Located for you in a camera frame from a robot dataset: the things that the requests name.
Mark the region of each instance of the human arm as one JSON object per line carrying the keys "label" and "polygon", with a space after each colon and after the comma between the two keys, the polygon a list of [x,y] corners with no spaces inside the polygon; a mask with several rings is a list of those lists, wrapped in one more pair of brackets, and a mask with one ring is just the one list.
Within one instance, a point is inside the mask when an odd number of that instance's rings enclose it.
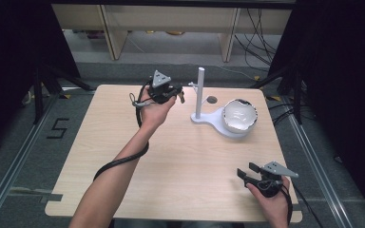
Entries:
{"label": "human arm", "polygon": [[[289,190],[289,180],[286,177],[282,176],[282,181],[286,189]],[[273,228],[288,227],[287,214],[289,209],[283,193],[279,191],[274,197],[266,198],[253,184],[247,183],[246,186],[259,202],[262,208],[262,213]]]}
{"label": "human arm", "polygon": [[[148,99],[147,88],[142,100]],[[151,104],[141,109],[142,125],[114,160],[139,153],[175,103],[172,97],[164,104]],[[103,172],[88,187],[69,227],[108,227],[120,206],[139,159],[114,166]]]}

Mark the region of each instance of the black wire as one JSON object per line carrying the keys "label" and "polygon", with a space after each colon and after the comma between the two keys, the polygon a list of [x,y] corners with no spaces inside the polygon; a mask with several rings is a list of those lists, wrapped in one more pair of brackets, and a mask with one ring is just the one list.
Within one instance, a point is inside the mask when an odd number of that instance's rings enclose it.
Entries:
{"label": "black wire", "polygon": [[246,63],[249,67],[251,67],[251,68],[253,68],[253,69],[257,69],[256,67],[251,66],[251,65],[248,63],[248,61],[247,61],[247,52],[248,52],[248,47],[244,47],[244,45],[240,42],[239,38],[238,38],[236,35],[235,35],[235,37],[236,37],[236,39],[239,41],[239,43],[240,43],[241,47],[244,49],[244,60],[245,60],[245,63]]}
{"label": "black wire", "polygon": [[254,67],[254,66],[251,66],[248,61],[247,61],[247,51],[244,50],[244,60],[245,60],[245,63],[250,67],[250,68],[253,68],[253,69],[256,69],[256,70],[260,70],[260,71],[264,71],[264,72],[268,72],[268,70],[266,69],[261,69],[261,68],[257,68],[257,67]]}
{"label": "black wire", "polygon": [[289,105],[294,105],[294,104],[278,104],[278,105],[275,105],[275,106],[268,107],[268,109],[271,110],[271,109],[277,108],[279,106],[289,106]]}
{"label": "black wire", "polygon": [[276,117],[273,122],[274,122],[274,126],[277,125],[279,122],[281,122],[282,120],[284,120],[286,117],[288,117],[290,114],[294,113],[294,108],[291,108],[287,111],[285,111],[283,114],[281,114],[280,116]]}
{"label": "black wire", "polygon": [[262,45],[263,45],[263,48],[262,47],[258,47],[254,44],[252,44],[254,47],[258,48],[258,49],[262,49],[266,52],[266,55],[268,56],[269,60],[272,61],[272,57],[269,53],[273,53],[275,54],[275,52],[271,51],[271,50],[268,50],[268,48],[266,46],[268,46],[269,48],[271,48],[272,50],[275,50],[273,47],[271,47],[268,42],[265,41],[265,39],[263,38],[263,30],[262,30],[262,21],[261,21],[261,15],[262,15],[262,9],[259,9],[259,21],[257,23],[257,25],[255,25],[254,23],[254,20],[251,16],[251,13],[250,13],[250,10],[247,9],[247,13],[248,13],[248,16],[251,20],[251,23],[253,24],[253,27],[254,27],[254,34],[251,38],[251,40],[249,41],[250,43],[252,43],[252,40],[255,36],[255,34],[257,34],[257,36],[259,37],[259,40],[262,42]]}
{"label": "black wire", "polygon": [[303,196],[303,194],[301,194],[301,192],[300,192],[300,190],[298,190],[298,188],[295,186],[295,184],[292,182],[292,184],[293,184],[293,187],[295,188],[295,190],[298,192],[298,194],[300,195],[300,197],[303,199],[303,201],[304,201],[304,204],[306,204],[306,206],[307,206],[307,209],[309,210],[309,212],[314,216],[314,218],[316,219],[316,221],[317,221],[317,223],[318,223],[318,225],[319,225],[319,227],[323,227],[322,226],[322,223],[321,223],[321,221],[319,220],[319,218],[318,218],[318,216],[317,216],[317,214],[314,212],[314,210],[313,210],[313,208],[311,208],[311,206],[310,206],[310,204],[307,202],[307,200],[306,200],[306,198]]}
{"label": "black wire", "polygon": [[260,57],[256,52],[252,51],[251,49],[248,48],[248,45],[245,46],[241,40],[239,39],[239,37],[237,37],[237,35],[235,35],[236,40],[239,42],[239,44],[241,45],[241,47],[246,51],[249,52],[250,54],[254,55],[254,57],[256,57],[257,59],[263,61],[266,65],[270,66],[271,63],[268,62],[267,60],[265,60],[264,58]]}
{"label": "black wire", "polygon": [[293,203],[292,203],[292,198],[289,195],[289,189],[287,189],[285,185],[282,185],[282,187],[286,189],[285,192],[283,191],[283,189],[280,188],[280,192],[283,194],[283,196],[286,198],[287,201],[287,225],[289,225],[293,214]]}
{"label": "black wire", "polygon": [[[148,82],[146,82],[142,86],[141,91],[139,92],[138,103],[141,102],[142,95],[144,94],[144,88],[148,84],[150,84],[150,82],[151,82],[151,80],[148,81]],[[135,110],[136,110],[136,120],[138,122],[138,126],[141,127],[141,125],[142,125],[141,109],[138,108],[138,107],[136,107]],[[94,176],[94,179],[93,180],[96,180],[103,172],[105,172],[109,168],[112,168],[114,166],[120,165],[122,163],[131,162],[133,160],[139,159],[141,156],[143,156],[147,152],[148,149],[149,149],[149,142],[147,142],[147,144],[144,146],[144,149],[142,149],[140,152],[138,152],[138,153],[136,153],[134,155],[131,155],[131,156],[128,156],[128,157],[125,157],[125,158],[121,158],[121,159],[118,159],[118,160],[110,161],[109,163],[107,163],[103,167],[101,167],[99,169],[99,171],[97,171],[97,173]]]}

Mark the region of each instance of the black tripod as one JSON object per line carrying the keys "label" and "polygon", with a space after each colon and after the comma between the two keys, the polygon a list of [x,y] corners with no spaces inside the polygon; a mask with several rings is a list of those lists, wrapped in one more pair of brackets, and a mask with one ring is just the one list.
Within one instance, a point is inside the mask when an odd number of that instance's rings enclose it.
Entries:
{"label": "black tripod", "polygon": [[73,60],[67,41],[50,4],[36,2],[11,4],[0,0],[3,17],[9,23],[10,33],[22,49],[19,58],[30,65],[35,96],[36,124],[43,115],[42,84],[49,94],[63,89],[57,78],[63,78],[84,90],[94,87],[81,82],[79,70]]}

